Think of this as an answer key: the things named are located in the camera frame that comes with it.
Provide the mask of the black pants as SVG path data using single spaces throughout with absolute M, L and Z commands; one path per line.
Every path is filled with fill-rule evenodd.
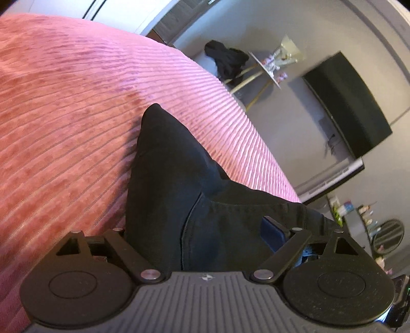
M 126 204 L 127 242 L 163 273 L 255 271 L 273 244 L 265 216 L 327 236 L 335 222 L 300 203 L 232 181 L 161 106 L 142 116 Z

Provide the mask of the round mirror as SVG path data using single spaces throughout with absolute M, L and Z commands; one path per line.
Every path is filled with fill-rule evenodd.
M 397 249 L 404 238 L 404 225 L 400 220 L 385 222 L 373 237 L 373 251 L 377 255 L 387 255 Z

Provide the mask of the pink ribbed bedspread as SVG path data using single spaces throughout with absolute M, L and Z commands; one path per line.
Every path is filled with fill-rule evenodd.
M 298 195 L 238 102 L 172 47 L 70 17 L 1 17 L 1 331 L 28 324 L 22 280 L 71 230 L 124 224 L 140 118 L 157 103 L 230 179 Z

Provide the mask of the gold leg side table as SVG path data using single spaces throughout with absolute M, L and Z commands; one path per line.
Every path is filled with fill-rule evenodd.
M 281 62 L 279 59 L 280 52 L 278 50 L 274 51 L 262 60 L 260 60 L 252 52 L 249 52 L 248 54 L 254 63 L 242 69 L 241 72 L 235 76 L 235 78 L 226 79 L 223 81 L 223 84 L 229 87 L 231 95 L 233 95 L 233 97 L 241 105 L 244 112 L 248 112 L 250 108 L 262 97 L 266 89 L 268 89 L 271 85 L 280 89 L 280 82 L 287 78 L 287 76 L 282 78 L 281 74 L 277 74 L 277 72 L 281 70 L 282 66 L 282 63 L 277 64 L 277 61 Z M 259 87 L 260 90 L 253 97 L 253 99 L 245 105 L 235 94 L 240 91 L 240 96 L 242 96 L 243 89 L 253 82 L 256 83 L 255 85 Z

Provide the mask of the wrapped flower bouquet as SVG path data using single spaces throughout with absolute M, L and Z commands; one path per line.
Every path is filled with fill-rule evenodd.
M 305 54 L 299 50 L 288 35 L 285 35 L 281 44 L 262 61 L 262 64 L 268 71 L 276 71 L 288 65 L 300 63 L 304 59 Z

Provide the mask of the black cloth on chair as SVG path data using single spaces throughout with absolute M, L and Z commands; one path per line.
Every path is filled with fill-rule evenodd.
M 229 85 L 237 85 L 242 82 L 242 77 L 239 74 L 250 59 L 245 52 L 227 48 L 223 43 L 211 40 L 205 44 L 204 53 L 214 59 L 220 79 L 229 80 Z

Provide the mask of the white wardrobe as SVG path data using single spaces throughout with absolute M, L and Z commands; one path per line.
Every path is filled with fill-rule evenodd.
M 177 3 L 177 0 L 30 0 L 15 1 L 4 13 L 73 17 L 147 35 Z

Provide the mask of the brown wooden door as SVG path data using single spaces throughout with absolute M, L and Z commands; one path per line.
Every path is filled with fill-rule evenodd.
M 218 0 L 181 0 L 155 25 L 153 31 L 167 45 L 218 3 Z

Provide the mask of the wall mounted black television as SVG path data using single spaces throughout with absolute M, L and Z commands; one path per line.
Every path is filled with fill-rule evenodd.
M 331 118 L 348 150 L 360 158 L 392 134 L 392 129 L 361 76 L 338 52 L 303 75 Z

